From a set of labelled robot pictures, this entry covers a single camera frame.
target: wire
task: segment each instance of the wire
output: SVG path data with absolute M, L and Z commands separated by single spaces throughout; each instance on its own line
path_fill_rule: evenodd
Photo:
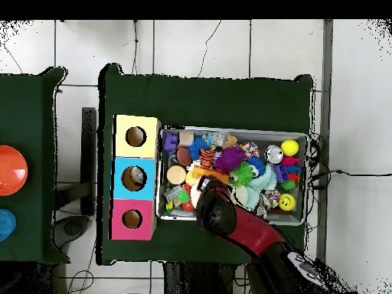
M 205 59 L 205 56 L 206 56 L 206 54 L 207 54 L 207 51 L 208 51 L 208 41 L 210 40 L 210 39 L 212 39 L 212 37 L 214 36 L 214 34 L 215 34 L 215 32 L 217 31 L 217 28 L 219 27 L 219 25 L 221 24 L 221 22 L 222 22 L 222 20 L 219 20 L 219 23 L 217 24 L 217 27 L 215 28 L 215 30 L 214 30 L 214 32 L 212 33 L 212 35 L 206 40 L 206 42 L 205 42 L 205 52 L 204 52 L 204 56 L 203 56 L 203 61 L 201 62 L 201 68 L 200 68 L 200 72 L 199 72 L 199 74 L 198 74 L 198 78 L 199 78 L 199 76 L 200 76 L 200 74 L 201 74 L 201 71 L 203 70 L 203 66 L 204 66 L 204 59 Z

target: dark green tablecloth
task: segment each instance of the dark green tablecloth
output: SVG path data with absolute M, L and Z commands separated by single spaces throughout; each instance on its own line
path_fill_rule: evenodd
M 100 74 L 97 242 L 111 260 L 248 263 L 241 250 L 213 237 L 196 222 L 158 220 L 151 241 L 108 240 L 113 114 L 157 117 L 164 125 L 304 132 L 309 134 L 312 78 L 221 80 L 122 75 L 116 64 Z M 303 248 L 304 227 L 279 227 Z
M 15 231 L 0 242 L 0 260 L 64 263 L 51 243 L 54 208 L 54 90 L 64 76 L 49 68 L 37 76 L 0 75 L 0 145 L 16 148 L 28 164 L 23 188 L 0 196 L 16 216 Z

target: orange toy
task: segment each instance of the orange toy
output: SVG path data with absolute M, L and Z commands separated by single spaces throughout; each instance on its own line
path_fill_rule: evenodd
M 194 167 L 193 168 L 193 176 L 195 178 L 198 178 L 201 176 L 212 176 L 216 179 L 219 179 L 224 184 L 227 184 L 227 182 L 229 181 L 229 175 L 224 175 L 216 170 L 209 169 L 209 168 L 202 168 L 202 167 Z
M 21 153 L 0 145 L 0 196 L 11 195 L 23 187 L 28 177 L 28 164 Z

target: yellow ball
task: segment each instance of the yellow ball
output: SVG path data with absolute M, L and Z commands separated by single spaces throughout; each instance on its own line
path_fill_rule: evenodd
M 284 211 L 291 211 L 296 206 L 295 198 L 290 194 L 282 194 L 279 199 L 279 207 Z
M 298 143 L 294 140 L 283 141 L 280 148 L 282 149 L 283 153 L 285 155 L 288 155 L 289 157 L 291 157 L 292 155 L 295 155 L 299 150 Z

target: white tile floor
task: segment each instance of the white tile floor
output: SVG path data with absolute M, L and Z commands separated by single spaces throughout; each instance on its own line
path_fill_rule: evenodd
M 139 21 L 138 74 L 196 77 L 201 70 L 205 42 L 218 23 L 218 20 Z M 311 74 L 316 90 L 321 89 L 321 19 L 252 20 L 251 25 L 250 28 L 247 20 L 223 20 L 220 23 L 208 42 L 201 77 L 293 79 L 300 74 Z M 119 63 L 124 73 L 132 73 L 135 54 L 133 22 L 2 23 L 0 36 L 0 73 L 19 74 L 22 71 L 24 74 L 39 74 L 54 65 L 68 69 L 67 78 L 60 88 L 63 92 L 57 95 L 58 180 L 79 181 L 80 147 L 74 144 L 80 142 L 80 109 L 83 106 L 98 107 L 95 86 L 105 64 Z M 316 130 L 319 129 L 320 102 L 321 94 L 317 93 Z M 79 206 L 74 202 L 64 210 L 78 212 Z M 311 225 L 317 224 L 316 209 L 314 212 L 309 218 Z M 67 255 L 71 263 L 58 270 L 59 294 L 66 294 L 70 278 L 88 267 L 95 236 L 93 220 L 87 232 L 68 245 Z M 315 231 L 310 238 L 308 255 L 315 256 Z M 151 271 L 151 294 L 163 294 L 162 265 L 152 262 Z M 150 294 L 150 262 L 97 266 L 94 257 L 90 272 L 95 277 L 94 283 L 81 294 Z M 243 278 L 243 268 L 239 268 L 237 274 Z M 80 288 L 84 277 L 85 273 L 79 274 L 71 289 Z M 89 278 L 85 287 L 90 284 Z M 243 294 L 243 288 L 234 286 L 234 294 Z

